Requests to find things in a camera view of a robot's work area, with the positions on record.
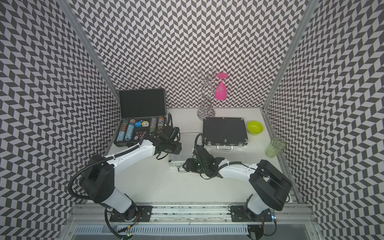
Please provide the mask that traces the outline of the small silver poker case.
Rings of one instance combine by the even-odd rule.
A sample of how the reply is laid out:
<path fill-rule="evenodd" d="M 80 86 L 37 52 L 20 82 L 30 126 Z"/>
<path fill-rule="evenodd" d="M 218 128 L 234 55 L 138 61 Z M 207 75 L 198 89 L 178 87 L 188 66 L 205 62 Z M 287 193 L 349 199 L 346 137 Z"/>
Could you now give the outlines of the small silver poker case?
<path fill-rule="evenodd" d="M 180 143 L 182 150 L 178 155 L 169 154 L 169 167 L 176 169 L 179 173 L 186 173 L 183 164 L 193 157 L 194 143 L 199 133 L 181 133 Z"/>

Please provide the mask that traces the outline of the black carbon poker case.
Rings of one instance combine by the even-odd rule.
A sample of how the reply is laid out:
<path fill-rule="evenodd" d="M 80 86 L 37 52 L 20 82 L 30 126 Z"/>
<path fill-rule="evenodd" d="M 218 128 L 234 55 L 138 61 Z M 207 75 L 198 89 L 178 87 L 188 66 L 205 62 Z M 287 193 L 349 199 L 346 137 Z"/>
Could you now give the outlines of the black carbon poker case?
<path fill-rule="evenodd" d="M 203 120 L 203 135 L 207 146 L 243 147 L 249 142 L 243 118 L 206 118 Z"/>

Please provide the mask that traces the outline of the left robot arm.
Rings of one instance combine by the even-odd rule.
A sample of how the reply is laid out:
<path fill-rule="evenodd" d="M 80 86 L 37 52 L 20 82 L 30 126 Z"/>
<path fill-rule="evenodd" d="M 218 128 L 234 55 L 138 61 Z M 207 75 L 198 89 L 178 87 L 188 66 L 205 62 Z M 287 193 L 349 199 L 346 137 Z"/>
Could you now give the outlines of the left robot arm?
<path fill-rule="evenodd" d="M 115 186 L 115 177 L 133 164 L 161 153 L 178 155 L 182 150 L 180 129 L 166 125 L 146 135 L 128 149 L 101 157 L 93 156 L 86 167 L 79 170 L 68 183 L 68 193 L 82 200 L 91 200 L 114 214 L 120 214 L 123 221 L 137 217 L 137 205 Z"/>

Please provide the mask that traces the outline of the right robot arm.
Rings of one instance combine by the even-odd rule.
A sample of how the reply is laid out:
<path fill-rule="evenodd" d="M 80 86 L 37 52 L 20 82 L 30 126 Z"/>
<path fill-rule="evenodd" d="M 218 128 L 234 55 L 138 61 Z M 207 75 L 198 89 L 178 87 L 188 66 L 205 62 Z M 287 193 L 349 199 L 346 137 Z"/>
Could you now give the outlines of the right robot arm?
<path fill-rule="evenodd" d="M 203 146 L 194 147 L 193 157 L 182 165 L 187 173 L 196 173 L 204 180 L 231 178 L 248 182 L 255 193 L 251 194 L 241 210 L 234 215 L 250 222 L 274 221 L 271 210 L 282 211 L 292 188 L 291 181 L 267 160 L 258 164 L 244 164 L 214 157 Z"/>

